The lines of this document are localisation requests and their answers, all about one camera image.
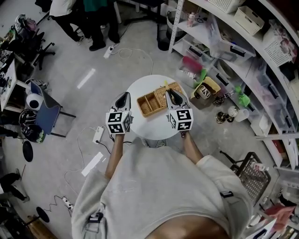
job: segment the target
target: blue chair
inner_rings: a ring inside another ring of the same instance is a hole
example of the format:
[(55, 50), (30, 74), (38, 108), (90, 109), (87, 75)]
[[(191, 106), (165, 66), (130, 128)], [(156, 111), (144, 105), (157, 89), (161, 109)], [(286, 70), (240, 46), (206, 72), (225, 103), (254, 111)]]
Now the blue chair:
[(54, 135), (65, 138), (65, 135), (52, 133), (52, 129), (55, 126), (56, 120), (59, 114), (63, 114), (69, 117), (75, 118), (75, 115), (61, 112), (62, 106), (55, 101), (50, 95), (43, 91), (37, 84), (31, 81), (31, 92), (39, 94), (43, 97), (43, 103), (40, 110), (36, 115), (36, 124), (42, 128), (47, 135)]

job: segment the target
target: gray sweatshirt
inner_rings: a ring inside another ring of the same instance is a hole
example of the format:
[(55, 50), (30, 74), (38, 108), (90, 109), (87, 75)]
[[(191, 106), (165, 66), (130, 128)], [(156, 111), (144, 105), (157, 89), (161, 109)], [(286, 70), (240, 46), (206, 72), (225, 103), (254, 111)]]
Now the gray sweatshirt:
[[(89, 217), (101, 212), (99, 223)], [(71, 218), (74, 239), (144, 239), (167, 220), (198, 215), (214, 220), (237, 239), (252, 215), (239, 178), (208, 155), (194, 165), (170, 147), (134, 141), (109, 181), (89, 173)]]

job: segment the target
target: desk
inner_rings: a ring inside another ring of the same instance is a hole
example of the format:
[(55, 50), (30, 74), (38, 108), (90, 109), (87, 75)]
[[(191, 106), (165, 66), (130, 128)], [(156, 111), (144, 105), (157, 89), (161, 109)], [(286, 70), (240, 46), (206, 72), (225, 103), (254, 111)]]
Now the desk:
[(21, 87), (24, 87), (24, 88), (30, 90), (29, 85), (27, 85), (24, 82), (19, 81), (17, 79), (17, 75), (16, 75), (16, 72), (15, 72), (15, 59), (11, 62), (10, 66), (7, 70), (7, 73), (5, 74), (5, 77), (6, 77), (6, 79), (9, 78), (9, 80), (8, 80), (8, 84), (7, 84), (6, 89), (3, 89), (2, 87), (0, 87), (1, 111), (10, 110), (10, 111), (21, 113), (23, 109), (12, 107), (12, 106), (7, 106), (9, 97), (10, 97), (11, 93), (13, 92), (13, 89), (16, 85), (19, 85)]
[[(164, 86), (165, 80), (169, 84), (174, 82), (173, 79), (166, 76), (150, 75), (136, 80), (127, 90), (131, 95), (131, 112), (134, 117), (130, 128), (145, 139), (164, 140), (177, 133), (177, 130), (173, 129), (171, 123), (168, 122), (166, 117), (167, 109), (145, 118), (142, 116), (137, 104), (137, 98)], [(184, 95), (187, 96), (184, 89), (182, 87), (181, 89)]]

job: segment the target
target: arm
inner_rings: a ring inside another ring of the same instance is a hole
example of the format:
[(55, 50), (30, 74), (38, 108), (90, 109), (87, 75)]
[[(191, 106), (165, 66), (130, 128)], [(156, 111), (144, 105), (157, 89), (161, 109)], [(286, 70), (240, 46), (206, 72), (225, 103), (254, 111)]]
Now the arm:
[(203, 155), (197, 148), (196, 144), (194, 143), (189, 131), (185, 133), (184, 140), (184, 150), (185, 155), (189, 158), (194, 164), (197, 164), (199, 160), (203, 158)]
[(117, 134), (115, 137), (112, 153), (110, 155), (110, 159), (105, 172), (106, 177), (109, 179), (112, 178), (117, 164), (121, 160), (124, 137), (125, 134)]

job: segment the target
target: black chair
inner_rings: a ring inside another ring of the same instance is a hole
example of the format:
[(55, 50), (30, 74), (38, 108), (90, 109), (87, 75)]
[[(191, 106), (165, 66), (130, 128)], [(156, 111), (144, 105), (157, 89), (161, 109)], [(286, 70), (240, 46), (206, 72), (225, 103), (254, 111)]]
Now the black chair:
[(47, 55), (55, 55), (55, 52), (47, 52), (50, 46), (54, 46), (54, 43), (50, 43), (44, 49), (42, 48), (42, 42), (44, 32), (38, 34), (39, 29), (36, 32), (29, 32), (24, 29), (16, 36), (16, 39), (13, 40), (7, 50), (13, 51), (16, 54), (20, 55), (26, 62), (32, 62), (34, 66), (37, 66), (39, 63), (39, 70), (43, 69), (43, 59)]
[[(124, 25), (128, 25), (128, 24), (130, 24), (132, 22), (136, 22), (136, 21), (147, 21), (147, 20), (152, 20), (152, 21), (155, 21), (156, 23), (160, 23), (160, 21), (161, 21), (161, 4), (164, 3), (163, 0), (134, 0), (134, 2), (137, 2), (137, 3), (147, 6), (147, 11), (146, 11), (147, 16), (125, 20)], [(158, 7), (157, 13), (154, 13), (150, 10), (151, 8), (156, 8), (156, 7)]]

